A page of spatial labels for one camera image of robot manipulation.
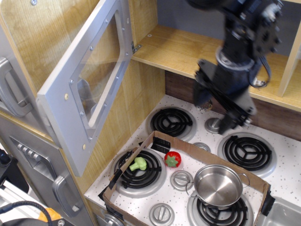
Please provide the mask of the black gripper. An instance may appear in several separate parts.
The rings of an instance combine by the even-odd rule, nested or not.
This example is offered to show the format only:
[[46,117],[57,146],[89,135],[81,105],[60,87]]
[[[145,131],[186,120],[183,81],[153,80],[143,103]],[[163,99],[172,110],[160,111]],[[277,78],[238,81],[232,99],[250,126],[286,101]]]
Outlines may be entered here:
[[229,129],[243,126],[256,114],[256,107],[248,89],[245,72],[229,70],[204,59],[198,62],[193,85],[193,103],[201,106],[215,98],[226,110],[221,119],[218,134],[223,135]]

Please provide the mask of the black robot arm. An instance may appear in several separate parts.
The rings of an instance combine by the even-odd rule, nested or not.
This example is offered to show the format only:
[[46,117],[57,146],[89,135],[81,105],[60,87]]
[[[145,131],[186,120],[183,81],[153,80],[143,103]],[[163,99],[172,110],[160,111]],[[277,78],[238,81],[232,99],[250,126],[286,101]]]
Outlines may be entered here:
[[217,132],[243,126],[256,114],[249,88],[263,88],[269,79],[257,79],[261,68],[271,69],[266,55],[275,52],[281,40],[277,21],[282,15],[279,0],[191,0],[199,10],[218,10],[225,16],[225,39],[216,51],[216,64],[199,60],[193,87],[194,105],[214,98],[225,109]]

